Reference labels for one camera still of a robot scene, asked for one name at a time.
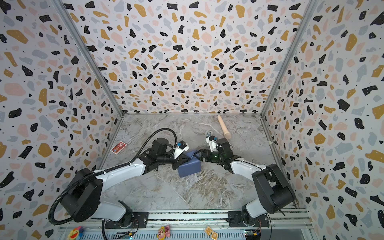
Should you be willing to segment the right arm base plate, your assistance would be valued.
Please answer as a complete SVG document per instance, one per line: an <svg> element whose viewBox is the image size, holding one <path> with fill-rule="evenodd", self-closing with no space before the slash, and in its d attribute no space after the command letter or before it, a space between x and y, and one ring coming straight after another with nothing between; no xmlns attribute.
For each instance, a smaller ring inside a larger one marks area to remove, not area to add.
<svg viewBox="0 0 384 240"><path fill-rule="evenodd" d="M270 222L267 215L261 215L257 218L252 218L245 211L229 211L226 221L231 228L258 228L269 227Z"/></svg>

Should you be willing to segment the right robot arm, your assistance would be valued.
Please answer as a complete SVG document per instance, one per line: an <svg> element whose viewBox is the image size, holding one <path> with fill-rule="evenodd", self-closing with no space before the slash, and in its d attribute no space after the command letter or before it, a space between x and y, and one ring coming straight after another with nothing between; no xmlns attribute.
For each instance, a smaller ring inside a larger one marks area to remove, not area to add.
<svg viewBox="0 0 384 240"><path fill-rule="evenodd" d="M296 199L295 193L281 169L275 165L258 165L233 153L227 139L207 138L208 149L200 149L194 157L202 162L214 163L226 171L253 181L257 197L242 207L241 218L245 225L253 226L257 218L274 214Z"/></svg>

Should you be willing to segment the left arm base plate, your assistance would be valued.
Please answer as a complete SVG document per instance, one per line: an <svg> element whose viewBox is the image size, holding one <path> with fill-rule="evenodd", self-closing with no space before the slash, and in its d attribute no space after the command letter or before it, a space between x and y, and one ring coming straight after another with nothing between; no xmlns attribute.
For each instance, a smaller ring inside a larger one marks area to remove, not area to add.
<svg viewBox="0 0 384 240"><path fill-rule="evenodd" d="M147 227L149 212L133 212L125 214L123 218L117 222L105 222L105 229L117 230L137 230Z"/></svg>

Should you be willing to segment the blue wrapping paper sheet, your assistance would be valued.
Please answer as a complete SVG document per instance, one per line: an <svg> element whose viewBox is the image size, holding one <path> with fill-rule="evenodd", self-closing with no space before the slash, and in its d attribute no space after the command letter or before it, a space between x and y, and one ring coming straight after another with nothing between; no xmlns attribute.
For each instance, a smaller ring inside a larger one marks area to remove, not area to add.
<svg viewBox="0 0 384 240"><path fill-rule="evenodd" d="M195 153L196 151L186 153L186 156L190 158L190 161L178 167L180 178L199 173L202 170L201 161L194 156Z"/></svg>

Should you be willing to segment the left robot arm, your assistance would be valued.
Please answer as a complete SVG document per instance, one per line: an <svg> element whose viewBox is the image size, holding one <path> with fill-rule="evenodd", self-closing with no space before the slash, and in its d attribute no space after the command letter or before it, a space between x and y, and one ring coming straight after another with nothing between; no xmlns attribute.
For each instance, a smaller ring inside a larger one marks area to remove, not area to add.
<svg viewBox="0 0 384 240"><path fill-rule="evenodd" d="M101 219L126 228L134 221L133 210L123 201L116 204L101 201L102 193L126 180L158 170L162 165L171 165L176 170L190 161L186 155L189 148L185 141L172 146L168 140L157 138L133 161L96 172L83 169L71 181L59 203L74 222Z"/></svg>

